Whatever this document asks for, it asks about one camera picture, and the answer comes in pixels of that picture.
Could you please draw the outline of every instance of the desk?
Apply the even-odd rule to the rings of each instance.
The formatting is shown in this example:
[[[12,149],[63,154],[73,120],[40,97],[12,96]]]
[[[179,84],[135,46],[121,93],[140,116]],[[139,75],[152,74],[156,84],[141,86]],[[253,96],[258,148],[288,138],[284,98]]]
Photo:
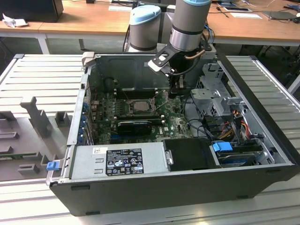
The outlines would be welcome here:
[[[265,7],[266,1],[251,0],[253,5]],[[275,0],[268,8],[248,7],[253,11],[283,10],[288,1]],[[37,38],[43,54],[49,54],[48,38],[79,39],[81,49],[84,49],[82,39],[123,40],[126,33],[129,12],[108,11],[109,3],[96,2],[86,4],[85,1],[63,0],[64,12],[57,23],[30,22],[29,27],[10,28],[0,25],[2,37]],[[210,12],[218,12],[213,3]],[[209,14],[209,26],[214,30],[215,43],[248,44],[248,45],[282,45],[298,46],[300,43],[300,24],[293,22],[268,21],[263,13],[262,19],[234,18],[227,13]]]
[[[251,0],[255,6],[265,7],[270,1]],[[279,11],[283,10],[288,1],[275,0],[268,8],[259,8],[246,6],[245,3],[239,3],[252,11]],[[218,12],[216,4],[212,4],[210,12]],[[234,18],[227,13],[229,18],[224,14],[209,14],[208,23],[216,34],[215,43],[223,44],[248,44],[248,45],[282,45],[298,46],[300,44],[300,24],[294,22],[283,23],[277,20],[268,20],[263,13],[258,14],[262,19]]]

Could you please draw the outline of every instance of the blue tab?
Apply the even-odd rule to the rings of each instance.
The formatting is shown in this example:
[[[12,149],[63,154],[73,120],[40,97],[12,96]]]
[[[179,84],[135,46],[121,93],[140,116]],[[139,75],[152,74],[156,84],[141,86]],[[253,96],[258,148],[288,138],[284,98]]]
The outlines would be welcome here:
[[[49,162],[47,164],[47,171],[52,171],[52,170],[60,170],[60,163],[59,162]]]
[[[233,148],[229,142],[216,142],[212,145],[214,151],[232,151]]]

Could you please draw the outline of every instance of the warning label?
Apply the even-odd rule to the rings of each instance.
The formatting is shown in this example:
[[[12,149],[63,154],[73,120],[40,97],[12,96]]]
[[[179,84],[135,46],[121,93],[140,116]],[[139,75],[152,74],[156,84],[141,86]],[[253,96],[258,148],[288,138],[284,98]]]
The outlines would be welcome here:
[[[144,173],[142,149],[106,151],[106,175],[129,175]]]

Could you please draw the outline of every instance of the paper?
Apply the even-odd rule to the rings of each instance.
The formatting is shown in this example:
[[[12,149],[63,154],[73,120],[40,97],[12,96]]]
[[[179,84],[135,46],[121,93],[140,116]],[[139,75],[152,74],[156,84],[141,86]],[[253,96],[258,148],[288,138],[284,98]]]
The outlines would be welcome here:
[[[12,19],[9,18],[8,16],[5,16],[4,14],[2,15],[3,15],[2,22],[4,22],[9,27],[15,28],[15,27],[28,25],[28,23],[26,23],[24,19]]]
[[[108,7],[108,11],[125,11],[130,12],[132,7],[123,7],[123,6],[110,6]]]
[[[235,18],[248,18],[248,19],[262,19],[257,14],[250,14],[250,13],[230,13]]]

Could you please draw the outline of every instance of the computer case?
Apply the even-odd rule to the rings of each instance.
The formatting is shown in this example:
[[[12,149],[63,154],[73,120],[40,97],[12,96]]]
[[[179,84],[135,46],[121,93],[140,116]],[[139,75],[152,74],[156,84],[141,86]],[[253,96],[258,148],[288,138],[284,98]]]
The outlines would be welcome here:
[[[0,13],[26,21],[57,22],[64,10],[61,0],[1,0]]]

